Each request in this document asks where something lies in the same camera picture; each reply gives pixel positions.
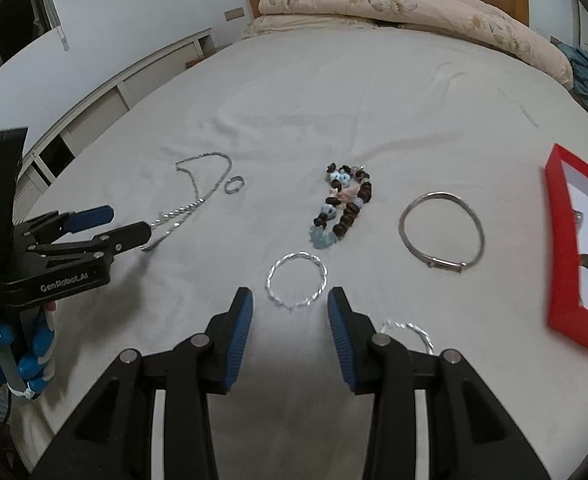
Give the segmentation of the blue white gloved hand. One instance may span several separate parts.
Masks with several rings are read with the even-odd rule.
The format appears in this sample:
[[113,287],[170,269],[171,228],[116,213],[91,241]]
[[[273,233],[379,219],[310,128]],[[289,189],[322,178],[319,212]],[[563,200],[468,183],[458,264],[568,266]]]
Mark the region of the blue white gloved hand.
[[[50,384],[55,373],[55,330],[53,313],[55,302],[49,302],[39,308],[38,314],[32,319],[26,334],[32,337],[26,344],[26,351],[16,361],[13,374],[21,378],[23,389],[9,386],[14,396],[35,400]],[[0,325],[0,347],[9,346],[14,341],[14,333],[9,325]],[[0,364],[0,388],[8,382],[6,373]]]

